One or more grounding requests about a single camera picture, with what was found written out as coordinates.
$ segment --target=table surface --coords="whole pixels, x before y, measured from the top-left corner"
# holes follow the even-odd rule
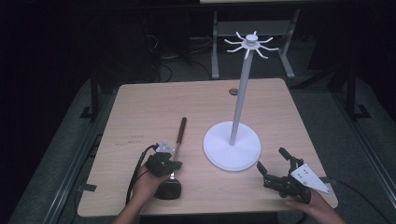
[[[168,141],[176,146],[181,119],[187,118],[177,158],[183,162],[175,172],[182,192],[177,200],[151,199],[141,215],[275,212],[289,210],[278,193],[262,186],[263,178],[253,165],[228,172],[206,157],[203,140],[215,124],[233,120],[239,80],[132,84],[120,87],[92,166],[78,214],[83,217],[115,216],[125,203],[126,191],[141,152]],[[270,175],[285,176],[290,163],[279,153],[284,147],[318,176],[323,167],[303,121],[280,78],[250,79],[241,123],[261,139],[260,161]],[[334,193],[322,194],[335,207]]]

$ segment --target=human hand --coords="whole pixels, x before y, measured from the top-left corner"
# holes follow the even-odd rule
[[[144,203],[154,196],[160,184],[168,178],[167,175],[161,177],[153,175],[145,165],[140,167],[137,176],[140,177],[134,183],[132,197]]]
[[[165,176],[155,176],[149,172],[145,165],[142,165],[137,172],[137,180],[134,183],[134,192],[131,200],[122,209],[113,221],[113,224],[134,223],[139,215],[140,210],[146,202],[154,196],[158,186],[168,178]]]
[[[345,221],[317,191],[313,189],[310,189],[310,191],[311,201],[309,204],[301,203],[296,200],[287,200],[286,205],[308,214],[320,224],[345,224]]]

